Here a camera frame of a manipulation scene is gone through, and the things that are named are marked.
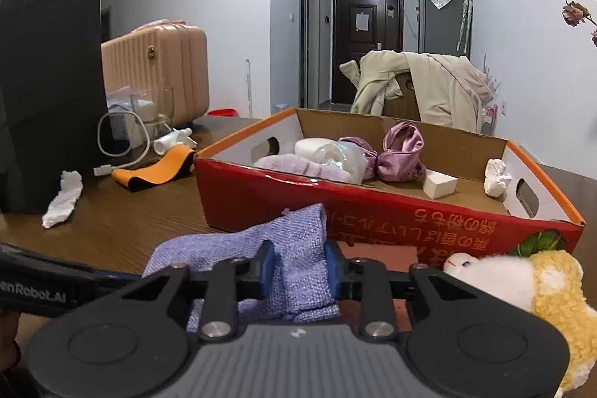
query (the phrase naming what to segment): doorway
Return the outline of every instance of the doorway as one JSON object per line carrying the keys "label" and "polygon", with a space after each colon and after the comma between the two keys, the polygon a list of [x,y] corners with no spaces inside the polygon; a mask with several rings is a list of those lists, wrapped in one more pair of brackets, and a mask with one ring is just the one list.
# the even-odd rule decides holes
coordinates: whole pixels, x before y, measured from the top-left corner
{"label": "doorway", "polygon": [[319,5],[320,0],[300,0],[299,106],[319,105]]}
{"label": "doorway", "polygon": [[356,88],[338,68],[372,50],[402,51],[404,0],[334,0],[333,104],[351,105]]}

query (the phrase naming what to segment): person's hand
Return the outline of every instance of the person's hand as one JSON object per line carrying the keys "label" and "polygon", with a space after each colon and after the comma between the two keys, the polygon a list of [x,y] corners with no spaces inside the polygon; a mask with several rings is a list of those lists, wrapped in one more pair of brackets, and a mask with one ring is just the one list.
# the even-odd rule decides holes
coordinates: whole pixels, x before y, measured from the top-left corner
{"label": "person's hand", "polygon": [[0,372],[14,366],[19,360],[19,347],[14,342],[19,317],[18,312],[0,310]]}

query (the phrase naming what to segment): pink satin scrunchie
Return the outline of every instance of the pink satin scrunchie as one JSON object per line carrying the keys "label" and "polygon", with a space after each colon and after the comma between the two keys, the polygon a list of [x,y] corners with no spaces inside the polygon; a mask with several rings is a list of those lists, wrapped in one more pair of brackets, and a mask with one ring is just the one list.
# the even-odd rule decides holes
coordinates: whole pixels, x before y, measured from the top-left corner
{"label": "pink satin scrunchie", "polygon": [[[402,145],[395,147],[396,139],[402,137]],[[419,129],[411,122],[399,122],[387,132],[383,139],[383,152],[379,155],[359,137],[342,137],[340,140],[353,142],[365,152],[367,169],[363,180],[372,179],[377,174],[384,181],[404,182],[425,173],[425,166],[420,161],[425,143]]]}

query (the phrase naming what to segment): pink suitcase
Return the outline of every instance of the pink suitcase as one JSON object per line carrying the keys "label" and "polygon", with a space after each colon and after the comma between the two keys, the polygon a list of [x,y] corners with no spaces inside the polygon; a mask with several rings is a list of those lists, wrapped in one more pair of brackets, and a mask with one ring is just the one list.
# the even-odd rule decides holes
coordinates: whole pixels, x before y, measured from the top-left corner
{"label": "pink suitcase", "polygon": [[101,46],[106,93],[174,88],[172,124],[184,125],[207,112],[207,37],[184,21],[161,20]]}

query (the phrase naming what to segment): red plastic bowl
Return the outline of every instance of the red plastic bowl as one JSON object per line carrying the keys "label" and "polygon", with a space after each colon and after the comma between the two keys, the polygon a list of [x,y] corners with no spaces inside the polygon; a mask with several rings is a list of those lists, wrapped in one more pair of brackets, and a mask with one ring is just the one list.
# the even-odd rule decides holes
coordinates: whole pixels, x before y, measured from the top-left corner
{"label": "red plastic bowl", "polygon": [[234,109],[220,109],[212,110],[211,112],[208,112],[207,115],[214,117],[238,117],[238,112]]}

